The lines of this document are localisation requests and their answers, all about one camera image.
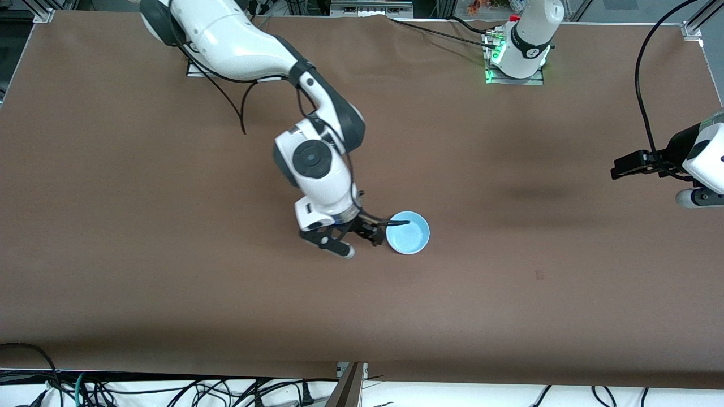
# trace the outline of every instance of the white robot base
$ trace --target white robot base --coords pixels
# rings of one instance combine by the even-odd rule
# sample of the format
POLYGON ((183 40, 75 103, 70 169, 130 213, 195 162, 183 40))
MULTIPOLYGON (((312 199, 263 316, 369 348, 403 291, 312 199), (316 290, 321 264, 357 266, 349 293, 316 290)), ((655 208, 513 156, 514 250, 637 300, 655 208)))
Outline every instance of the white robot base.
POLYGON ((499 27, 496 27, 494 30, 489 31, 486 34, 483 34, 482 40, 485 44, 493 44, 495 45, 495 49, 489 49, 489 48, 483 48, 483 58, 485 60, 485 82, 486 83, 500 83, 503 85, 537 85, 541 86, 543 85, 543 65, 545 65, 545 55, 542 55, 540 57, 540 60, 537 62, 539 64, 538 69, 535 71, 533 75, 530 77, 525 78, 516 78, 506 75, 501 69, 498 64, 496 64, 496 61, 500 61, 502 58, 502 55, 508 51, 508 52, 520 52, 519 50, 515 48, 511 48, 508 46, 508 42, 510 41, 508 39, 509 34, 507 33, 507 28, 509 25, 512 25, 513 23, 509 22, 506 25, 501 25, 499 27))

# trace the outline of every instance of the white robotic arm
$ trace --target white robotic arm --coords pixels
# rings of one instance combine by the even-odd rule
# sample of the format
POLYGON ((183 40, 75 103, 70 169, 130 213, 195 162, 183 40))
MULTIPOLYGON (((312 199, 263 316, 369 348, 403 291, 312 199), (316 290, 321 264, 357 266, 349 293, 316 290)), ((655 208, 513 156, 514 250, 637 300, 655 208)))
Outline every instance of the white robotic arm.
POLYGON ((516 79, 533 76, 545 63, 550 41, 564 16, 560 0, 529 0, 519 21, 496 28, 503 39, 491 63, 516 79))
POLYGON ((650 151, 639 150, 614 161, 611 178, 657 173, 660 177, 685 174, 694 188, 676 194, 684 208, 724 206, 724 109, 709 119, 676 133, 663 150, 661 162, 650 151))
POLYGON ((277 166, 305 195, 295 205, 300 236, 345 258, 354 254, 341 240, 347 232, 382 243, 380 226, 394 223, 359 217, 358 191, 342 159, 362 144, 364 120, 312 63, 283 38, 256 28, 234 0, 141 0, 140 10, 146 27, 166 45, 193 45, 192 58, 202 68, 235 81, 288 80, 308 95, 317 109, 274 146, 277 166))

